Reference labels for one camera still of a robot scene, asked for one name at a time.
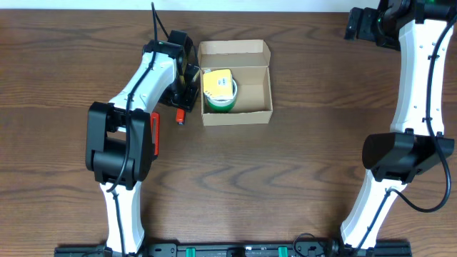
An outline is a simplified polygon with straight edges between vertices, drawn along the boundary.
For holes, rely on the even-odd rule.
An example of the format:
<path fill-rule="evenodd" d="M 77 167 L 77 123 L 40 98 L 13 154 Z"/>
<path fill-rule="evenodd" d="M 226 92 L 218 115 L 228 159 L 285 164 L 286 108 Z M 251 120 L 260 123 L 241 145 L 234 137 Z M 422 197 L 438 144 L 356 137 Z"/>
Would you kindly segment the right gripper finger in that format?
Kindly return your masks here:
<path fill-rule="evenodd" d="M 344 35 L 345 40 L 355 40 L 359 31 L 359 21 L 362 17 L 363 9 L 353 7 L 348 16 L 348 23 Z"/>
<path fill-rule="evenodd" d="M 378 18 L 378 10 L 365 8 L 360 10 L 358 21 L 358 39 L 366 41 L 375 41 L 374 24 Z"/>

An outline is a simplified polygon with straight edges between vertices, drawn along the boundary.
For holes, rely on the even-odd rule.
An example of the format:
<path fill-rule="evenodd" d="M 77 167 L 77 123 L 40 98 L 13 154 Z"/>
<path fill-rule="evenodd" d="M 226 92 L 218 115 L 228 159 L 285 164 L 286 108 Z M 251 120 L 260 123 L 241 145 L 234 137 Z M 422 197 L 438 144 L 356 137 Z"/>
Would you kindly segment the green tape roll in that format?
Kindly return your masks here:
<path fill-rule="evenodd" d="M 236 81 L 233 79 L 232 81 L 233 87 L 233 98 L 229 100 L 215 100 L 211 99 L 210 97 L 206 97 L 206 103 L 208 106 L 215 112 L 218 113 L 228 113 L 234 106 L 238 96 L 238 85 Z"/>

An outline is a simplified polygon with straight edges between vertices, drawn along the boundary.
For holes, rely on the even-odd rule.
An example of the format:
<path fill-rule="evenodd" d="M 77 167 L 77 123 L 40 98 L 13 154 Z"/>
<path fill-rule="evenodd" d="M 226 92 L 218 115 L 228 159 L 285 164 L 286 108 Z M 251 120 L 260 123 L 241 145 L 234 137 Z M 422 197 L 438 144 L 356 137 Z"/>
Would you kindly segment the red utility knife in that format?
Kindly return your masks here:
<path fill-rule="evenodd" d="M 160 145 L 160 115 L 157 112 L 151 114 L 151 136 L 154 145 L 154 158 L 157 158 Z"/>

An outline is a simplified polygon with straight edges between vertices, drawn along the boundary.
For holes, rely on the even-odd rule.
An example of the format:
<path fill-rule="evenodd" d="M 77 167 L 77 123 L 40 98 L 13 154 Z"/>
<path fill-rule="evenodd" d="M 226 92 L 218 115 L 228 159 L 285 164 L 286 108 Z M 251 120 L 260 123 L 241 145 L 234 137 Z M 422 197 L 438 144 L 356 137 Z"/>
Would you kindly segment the yellow sticky note pad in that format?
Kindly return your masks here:
<path fill-rule="evenodd" d="M 204 94 L 213 100 L 233 98 L 233 78 L 230 69 L 215 70 L 203 75 Z"/>

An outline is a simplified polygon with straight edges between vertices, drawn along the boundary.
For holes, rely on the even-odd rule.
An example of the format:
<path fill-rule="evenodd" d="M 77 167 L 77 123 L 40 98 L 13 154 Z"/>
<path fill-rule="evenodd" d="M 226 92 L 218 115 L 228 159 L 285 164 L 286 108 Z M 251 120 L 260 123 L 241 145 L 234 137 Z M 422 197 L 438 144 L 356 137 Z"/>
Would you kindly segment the cardboard box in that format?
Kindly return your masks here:
<path fill-rule="evenodd" d="M 273 113 L 269 64 L 271 52 L 262 39 L 203 41 L 199 44 L 200 75 L 229 70 L 233 98 L 213 101 L 201 82 L 201 117 L 204 126 L 268 124 Z"/>

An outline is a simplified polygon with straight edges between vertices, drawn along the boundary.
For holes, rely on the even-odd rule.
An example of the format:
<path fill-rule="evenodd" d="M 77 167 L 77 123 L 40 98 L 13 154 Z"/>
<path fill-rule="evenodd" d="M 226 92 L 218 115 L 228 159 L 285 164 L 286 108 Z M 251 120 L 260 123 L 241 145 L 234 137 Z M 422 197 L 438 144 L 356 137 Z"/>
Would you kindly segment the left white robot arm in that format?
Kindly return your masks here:
<path fill-rule="evenodd" d="M 159 155 L 157 104 L 193 110 L 199 89 L 195 52 L 187 33 L 173 30 L 167 40 L 144 45 L 139 68 L 109 102 L 89 108 L 86 167 L 103 191 L 109 235 L 102 256 L 146 254 L 141 222 L 141 186 Z"/>

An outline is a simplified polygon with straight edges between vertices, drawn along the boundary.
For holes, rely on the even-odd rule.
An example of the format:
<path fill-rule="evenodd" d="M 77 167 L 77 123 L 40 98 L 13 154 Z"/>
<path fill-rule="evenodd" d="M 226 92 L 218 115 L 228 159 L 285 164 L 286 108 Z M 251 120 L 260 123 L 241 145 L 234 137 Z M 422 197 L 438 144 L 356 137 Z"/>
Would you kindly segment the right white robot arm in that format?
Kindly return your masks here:
<path fill-rule="evenodd" d="M 361 190 L 331 251 L 337 256 L 397 256 L 404 243 L 377 239 L 397 198 L 413 179 L 436 165 L 449 172 L 454 140 L 444 135 L 442 86 L 447 48 L 456 24 L 449 0 L 381 1 L 350 10 L 345 37 L 399 51 L 401 76 L 396 111 L 387 133 L 366 137 Z"/>

